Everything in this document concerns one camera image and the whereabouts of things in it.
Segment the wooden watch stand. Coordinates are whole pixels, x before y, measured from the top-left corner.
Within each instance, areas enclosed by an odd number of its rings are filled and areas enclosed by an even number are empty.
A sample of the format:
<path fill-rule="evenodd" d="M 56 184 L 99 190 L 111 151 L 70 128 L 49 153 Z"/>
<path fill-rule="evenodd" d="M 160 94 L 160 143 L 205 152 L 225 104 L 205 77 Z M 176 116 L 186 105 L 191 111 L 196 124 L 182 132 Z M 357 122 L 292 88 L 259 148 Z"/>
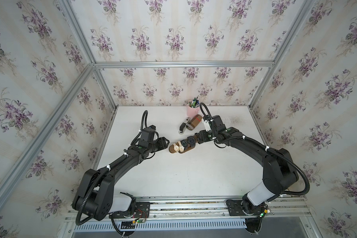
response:
<path fill-rule="evenodd" d="M 168 151 L 171 154 L 174 154 L 174 153 L 183 154 L 183 153 L 186 153 L 186 152 L 194 149 L 196 146 L 196 143 L 197 143 L 197 141 L 194 137 L 188 137 L 187 139 L 175 142 L 174 144 L 170 145 L 168 148 Z"/>

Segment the beige watch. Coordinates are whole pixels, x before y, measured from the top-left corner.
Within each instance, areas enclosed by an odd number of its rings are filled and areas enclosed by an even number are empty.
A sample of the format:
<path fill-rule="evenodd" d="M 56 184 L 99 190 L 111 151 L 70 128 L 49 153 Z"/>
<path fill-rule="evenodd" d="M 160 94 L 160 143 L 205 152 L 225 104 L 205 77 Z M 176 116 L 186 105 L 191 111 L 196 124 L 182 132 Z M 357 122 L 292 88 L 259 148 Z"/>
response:
<path fill-rule="evenodd" d="M 173 145 L 173 149 L 175 152 L 180 152 L 180 146 L 177 142 Z"/>
<path fill-rule="evenodd" d="M 178 144 L 179 144 L 179 151 L 183 152 L 184 151 L 184 146 L 182 145 L 182 143 L 180 141 L 178 142 Z"/>

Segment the black analog watch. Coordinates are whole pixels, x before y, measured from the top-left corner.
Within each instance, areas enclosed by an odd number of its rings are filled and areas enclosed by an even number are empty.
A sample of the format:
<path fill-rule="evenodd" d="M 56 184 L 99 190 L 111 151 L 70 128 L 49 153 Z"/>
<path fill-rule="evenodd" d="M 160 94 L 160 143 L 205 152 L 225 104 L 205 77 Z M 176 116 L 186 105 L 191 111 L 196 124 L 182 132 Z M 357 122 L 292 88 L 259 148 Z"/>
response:
<path fill-rule="evenodd" d="M 182 144 L 182 146 L 184 147 L 184 149 L 187 149 L 187 148 L 189 147 L 189 143 L 188 143 L 187 140 L 182 140 L 182 141 L 181 141 L 181 144 Z"/>

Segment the black sport watch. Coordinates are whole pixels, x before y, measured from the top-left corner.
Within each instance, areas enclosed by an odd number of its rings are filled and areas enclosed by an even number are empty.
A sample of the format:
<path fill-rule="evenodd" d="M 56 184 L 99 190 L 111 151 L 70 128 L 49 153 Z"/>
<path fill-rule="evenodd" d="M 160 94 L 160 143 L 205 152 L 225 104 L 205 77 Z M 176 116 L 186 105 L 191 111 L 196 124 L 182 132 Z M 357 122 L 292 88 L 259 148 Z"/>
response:
<path fill-rule="evenodd" d="M 187 142 L 190 148 L 194 148 L 196 145 L 196 139 L 194 138 L 194 136 L 189 136 L 187 138 Z"/>

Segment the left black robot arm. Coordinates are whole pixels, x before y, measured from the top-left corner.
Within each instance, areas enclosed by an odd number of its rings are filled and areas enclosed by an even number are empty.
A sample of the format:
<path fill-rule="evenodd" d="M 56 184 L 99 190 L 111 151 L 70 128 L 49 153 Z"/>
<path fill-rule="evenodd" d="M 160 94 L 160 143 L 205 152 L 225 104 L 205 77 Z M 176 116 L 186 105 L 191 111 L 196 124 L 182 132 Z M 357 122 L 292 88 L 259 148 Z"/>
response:
<path fill-rule="evenodd" d="M 138 135 L 121 157 L 105 167 L 87 170 L 80 182 L 72 208 L 77 211 L 77 226 L 95 219 L 103 220 L 111 213 L 115 184 L 133 167 L 151 159 L 156 152 L 167 149 L 169 140 L 160 137 L 154 125 L 147 125 L 148 111 L 144 111 Z"/>

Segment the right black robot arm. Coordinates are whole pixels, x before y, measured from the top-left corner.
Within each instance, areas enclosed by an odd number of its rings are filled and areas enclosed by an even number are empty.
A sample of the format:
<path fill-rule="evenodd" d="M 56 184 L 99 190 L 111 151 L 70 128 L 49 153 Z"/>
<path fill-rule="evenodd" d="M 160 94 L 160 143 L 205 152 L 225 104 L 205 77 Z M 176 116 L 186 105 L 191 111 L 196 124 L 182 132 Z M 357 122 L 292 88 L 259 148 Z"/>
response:
<path fill-rule="evenodd" d="M 211 115 L 200 103 L 205 129 L 196 134 L 199 144 L 212 141 L 218 148 L 232 147 L 256 161 L 262 168 L 262 180 L 243 196 L 240 208 L 248 216 L 264 216 L 267 203 L 281 195 L 303 196 L 310 191 L 305 172 L 285 149 L 275 149 L 246 136 L 236 128 L 227 128 L 220 116 Z"/>

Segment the black and beige stapler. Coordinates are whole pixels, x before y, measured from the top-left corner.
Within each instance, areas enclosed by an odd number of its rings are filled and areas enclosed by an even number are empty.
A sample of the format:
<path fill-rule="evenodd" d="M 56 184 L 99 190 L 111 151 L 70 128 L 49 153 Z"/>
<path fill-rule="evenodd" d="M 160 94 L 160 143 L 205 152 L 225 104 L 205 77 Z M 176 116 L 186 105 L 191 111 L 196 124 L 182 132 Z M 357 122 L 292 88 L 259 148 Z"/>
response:
<path fill-rule="evenodd" d="M 178 130 L 179 134 L 183 134 L 183 133 L 185 132 L 186 126 L 187 126 L 187 124 L 189 123 L 189 121 L 190 121 L 190 118 L 187 117 L 187 118 L 181 123 L 181 125 L 179 126 L 179 130 Z"/>

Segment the pink pen bucket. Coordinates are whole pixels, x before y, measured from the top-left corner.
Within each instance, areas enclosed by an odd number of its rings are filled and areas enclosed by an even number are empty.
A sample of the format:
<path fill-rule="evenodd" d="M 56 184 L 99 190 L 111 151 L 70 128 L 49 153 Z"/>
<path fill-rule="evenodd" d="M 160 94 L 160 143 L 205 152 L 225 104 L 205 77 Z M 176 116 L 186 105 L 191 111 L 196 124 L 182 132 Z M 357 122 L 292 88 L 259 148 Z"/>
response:
<path fill-rule="evenodd" d="M 199 107 L 197 108 L 193 108 L 189 105 L 186 106 L 186 115 L 189 117 L 189 118 L 193 118 L 195 117 L 199 112 Z"/>

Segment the pens in bucket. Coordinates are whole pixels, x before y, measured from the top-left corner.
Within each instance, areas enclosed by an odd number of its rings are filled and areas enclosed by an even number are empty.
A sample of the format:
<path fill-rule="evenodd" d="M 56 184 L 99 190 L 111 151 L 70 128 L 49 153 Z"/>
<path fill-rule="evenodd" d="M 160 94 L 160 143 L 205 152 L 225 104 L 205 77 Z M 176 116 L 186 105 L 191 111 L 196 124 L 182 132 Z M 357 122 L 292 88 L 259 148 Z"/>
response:
<path fill-rule="evenodd" d="M 197 97 L 194 97 L 192 100 L 188 100 L 187 101 L 187 106 L 189 106 L 190 108 L 197 108 L 199 107 L 199 99 Z"/>

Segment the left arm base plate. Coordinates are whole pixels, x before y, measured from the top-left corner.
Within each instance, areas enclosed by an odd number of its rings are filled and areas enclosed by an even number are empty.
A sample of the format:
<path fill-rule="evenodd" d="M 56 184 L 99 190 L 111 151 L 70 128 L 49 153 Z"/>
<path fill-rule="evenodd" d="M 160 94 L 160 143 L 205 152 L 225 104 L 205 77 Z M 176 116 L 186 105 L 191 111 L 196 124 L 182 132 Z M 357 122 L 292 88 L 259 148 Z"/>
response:
<path fill-rule="evenodd" d="M 148 218 L 150 212 L 150 202 L 135 202 L 130 205 L 130 208 L 126 211 L 112 212 L 112 216 L 115 219 L 136 219 L 136 218 Z"/>

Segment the aluminium mounting rail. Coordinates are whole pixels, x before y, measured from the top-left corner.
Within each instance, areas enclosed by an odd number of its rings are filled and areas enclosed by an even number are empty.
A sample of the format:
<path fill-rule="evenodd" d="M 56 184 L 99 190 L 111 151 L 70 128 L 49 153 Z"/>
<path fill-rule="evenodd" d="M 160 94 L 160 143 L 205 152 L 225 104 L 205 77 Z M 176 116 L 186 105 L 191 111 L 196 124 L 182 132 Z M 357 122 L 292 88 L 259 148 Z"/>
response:
<path fill-rule="evenodd" d="M 303 198 L 284 196 L 259 208 L 253 215 L 242 211 L 240 197 L 139 197 L 135 212 L 120 212 L 101 221 L 75 224 L 75 213 L 64 221 L 60 238 L 78 233 L 115 232 L 128 235 L 142 231 L 190 231 L 241 229 L 251 235 L 268 231 L 277 237 L 280 231 L 303 232 L 307 238 L 319 237 L 315 221 Z"/>

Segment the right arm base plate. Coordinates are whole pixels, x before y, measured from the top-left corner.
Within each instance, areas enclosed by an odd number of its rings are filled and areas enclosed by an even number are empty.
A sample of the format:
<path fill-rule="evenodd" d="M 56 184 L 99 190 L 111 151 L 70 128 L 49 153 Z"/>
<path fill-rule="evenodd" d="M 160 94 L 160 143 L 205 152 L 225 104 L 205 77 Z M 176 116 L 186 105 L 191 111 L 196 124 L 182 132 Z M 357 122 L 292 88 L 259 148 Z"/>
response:
<path fill-rule="evenodd" d="M 265 203 L 254 206 L 248 199 L 228 199 L 226 200 L 226 205 L 230 216 L 264 217 L 268 213 L 268 206 Z"/>

